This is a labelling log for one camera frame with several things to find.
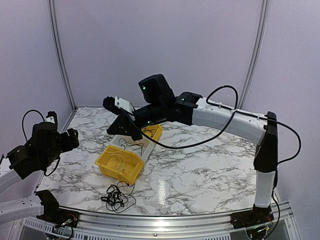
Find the right aluminium corner post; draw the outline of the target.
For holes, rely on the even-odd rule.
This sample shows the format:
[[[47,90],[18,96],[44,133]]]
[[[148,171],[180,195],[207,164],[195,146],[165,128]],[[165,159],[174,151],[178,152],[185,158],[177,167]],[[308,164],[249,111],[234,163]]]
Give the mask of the right aluminium corner post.
[[[262,0],[261,1],[259,20],[258,20],[253,50],[252,50],[252,54],[251,54],[251,59],[249,62],[248,70],[247,70],[247,73],[245,76],[245,81],[244,81],[243,88],[242,88],[241,94],[240,94],[240,99],[238,102],[238,108],[240,108],[240,109],[242,109],[245,106],[245,102],[248,97],[251,84],[253,82],[256,65],[257,65],[260,51],[261,51],[262,44],[263,44],[266,23],[267,23],[267,18],[268,18],[269,5],[270,5],[269,0]]]

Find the near yellow plastic bin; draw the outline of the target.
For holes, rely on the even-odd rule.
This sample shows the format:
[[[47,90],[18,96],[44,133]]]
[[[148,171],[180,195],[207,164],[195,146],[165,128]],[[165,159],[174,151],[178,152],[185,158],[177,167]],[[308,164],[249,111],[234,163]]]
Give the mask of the near yellow plastic bin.
[[[94,163],[103,176],[112,177],[130,185],[136,182],[145,165],[135,153],[113,145],[108,145]]]

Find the aluminium front frame rail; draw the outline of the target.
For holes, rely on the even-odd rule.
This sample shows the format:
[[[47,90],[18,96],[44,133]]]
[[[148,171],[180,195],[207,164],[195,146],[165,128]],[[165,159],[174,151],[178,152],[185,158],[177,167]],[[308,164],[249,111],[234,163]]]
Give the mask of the aluminium front frame rail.
[[[274,215],[270,233],[266,240],[302,240],[293,212],[288,201],[272,204]],[[202,215],[183,216],[145,216],[92,212],[71,207],[66,210],[79,212],[77,227],[74,228],[73,240],[249,240],[247,232],[268,224],[235,229],[231,224],[232,214],[244,211],[221,212]],[[71,231],[56,230],[53,224],[35,217],[15,220],[9,231],[8,240],[21,240],[23,230],[33,229],[39,232],[31,239],[45,239],[46,234],[53,238],[68,238]]]

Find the aluminium corner post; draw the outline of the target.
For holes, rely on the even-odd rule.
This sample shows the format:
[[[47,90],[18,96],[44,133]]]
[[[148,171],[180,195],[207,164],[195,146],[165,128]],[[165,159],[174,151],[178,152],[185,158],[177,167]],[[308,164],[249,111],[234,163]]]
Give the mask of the aluminium corner post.
[[[65,64],[64,54],[63,54],[63,48],[62,48],[61,39],[60,39],[56,3],[55,3],[55,0],[48,0],[47,2],[48,2],[49,20],[50,20],[53,42],[54,42],[54,49],[56,52],[57,63],[60,70],[62,83],[66,92],[66,96],[67,96],[70,108],[73,111],[76,111],[77,106],[74,99],[74,95],[72,93],[71,83],[69,80],[68,71]]]
[[[240,108],[240,109],[242,109],[245,106],[245,102],[248,97],[251,84],[253,82],[256,65],[257,65],[260,51],[261,51],[262,44],[263,44],[266,23],[267,23],[267,18],[268,18],[269,5],[270,5],[269,0],[262,0],[261,1],[259,20],[258,20],[253,50],[252,50],[252,54],[251,54],[251,59],[249,62],[248,70],[247,70],[247,73],[245,76],[245,81],[244,81],[243,88],[242,88],[241,94],[240,94],[240,99],[238,102],[238,108]]]

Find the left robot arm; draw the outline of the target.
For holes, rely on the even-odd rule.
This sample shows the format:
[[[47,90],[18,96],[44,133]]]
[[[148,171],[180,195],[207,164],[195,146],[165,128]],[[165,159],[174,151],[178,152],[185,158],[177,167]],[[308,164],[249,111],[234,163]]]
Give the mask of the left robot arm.
[[[0,191],[26,179],[35,172],[46,173],[48,167],[61,160],[61,154],[79,147],[79,133],[70,128],[58,131],[56,112],[49,111],[40,123],[32,127],[31,137],[18,145],[0,160]],[[37,217],[50,223],[77,220],[76,213],[60,208],[58,200],[49,190],[36,191],[20,199],[1,202],[1,224],[26,217]]]

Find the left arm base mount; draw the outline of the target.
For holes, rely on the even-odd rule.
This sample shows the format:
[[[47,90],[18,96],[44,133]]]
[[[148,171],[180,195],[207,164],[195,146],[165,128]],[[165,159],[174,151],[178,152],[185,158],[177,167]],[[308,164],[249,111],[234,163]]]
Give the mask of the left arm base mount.
[[[68,226],[76,228],[78,225],[80,213],[78,211],[68,209],[49,209],[43,214],[37,215],[36,218],[49,223],[55,224],[57,227]]]

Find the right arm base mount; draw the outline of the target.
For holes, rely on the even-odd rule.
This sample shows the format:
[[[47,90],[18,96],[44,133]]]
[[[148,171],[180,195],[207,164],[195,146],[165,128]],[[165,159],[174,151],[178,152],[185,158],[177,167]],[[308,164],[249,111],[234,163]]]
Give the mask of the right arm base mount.
[[[270,223],[274,220],[274,215],[271,211],[255,211],[246,210],[232,213],[230,216],[230,223],[234,229],[241,229],[253,227],[265,223]]]

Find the yellow plastic bin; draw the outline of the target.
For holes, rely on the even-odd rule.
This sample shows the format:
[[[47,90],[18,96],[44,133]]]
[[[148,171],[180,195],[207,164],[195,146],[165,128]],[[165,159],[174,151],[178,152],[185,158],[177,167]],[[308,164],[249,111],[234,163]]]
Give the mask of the yellow plastic bin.
[[[145,165],[135,153],[113,145],[108,145],[94,163],[103,176],[112,177],[130,185],[136,182]]]
[[[159,141],[163,132],[163,128],[160,124],[143,127],[141,130],[143,133],[157,142]]]

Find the far yellow plastic bin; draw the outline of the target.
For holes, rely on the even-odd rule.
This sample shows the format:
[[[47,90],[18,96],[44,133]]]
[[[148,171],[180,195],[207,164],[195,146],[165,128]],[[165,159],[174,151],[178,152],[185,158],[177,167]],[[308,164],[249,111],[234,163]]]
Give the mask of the far yellow plastic bin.
[[[143,133],[157,142],[159,141],[163,132],[163,128],[160,124],[143,127],[141,130]]]

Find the white plastic bin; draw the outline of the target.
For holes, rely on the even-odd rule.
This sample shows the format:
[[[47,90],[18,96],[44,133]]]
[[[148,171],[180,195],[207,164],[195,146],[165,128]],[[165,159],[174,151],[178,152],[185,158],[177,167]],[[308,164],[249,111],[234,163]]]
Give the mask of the white plastic bin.
[[[145,137],[141,140],[133,141],[131,137],[125,135],[114,136],[109,144],[122,150],[135,153],[144,163],[148,161],[148,158],[155,147],[155,145]]]

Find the left aluminium corner post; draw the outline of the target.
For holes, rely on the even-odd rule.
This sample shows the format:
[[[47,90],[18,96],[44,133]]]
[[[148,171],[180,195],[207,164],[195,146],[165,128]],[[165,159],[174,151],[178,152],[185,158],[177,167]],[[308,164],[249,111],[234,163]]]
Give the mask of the left aluminium corner post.
[[[72,93],[71,83],[69,80],[68,71],[65,64],[64,54],[63,54],[63,48],[62,48],[61,39],[60,39],[56,3],[55,3],[55,0],[48,0],[47,2],[48,2],[49,20],[50,20],[53,42],[54,42],[54,49],[56,52],[57,63],[60,70],[62,83],[66,92],[66,96],[67,96],[70,108],[73,111],[76,111],[77,106],[74,99],[74,95]]]

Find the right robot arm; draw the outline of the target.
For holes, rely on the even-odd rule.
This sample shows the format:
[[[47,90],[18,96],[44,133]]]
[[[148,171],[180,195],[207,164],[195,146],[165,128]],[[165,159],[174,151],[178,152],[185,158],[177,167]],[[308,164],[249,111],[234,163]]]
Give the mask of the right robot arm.
[[[256,171],[256,193],[253,209],[247,219],[258,224],[267,216],[274,189],[277,186],[278,126],[297,132],[277,120],[275,113],[251,113],[238,109],[238,103],[227,106],[211,102],[209,97],[192,92],[176,96],[162,74],[151,75],[139,83],[147,105],[135,109],[132,104],[118,96],[107,96],[103,107],[117,115],[107,129],[109,135],[124,135],[134,141],[146,136],[144,127],[165,122],[177,122],[188,126],[196,125],[219,130],[244,138],[256,145],[253,166]]]

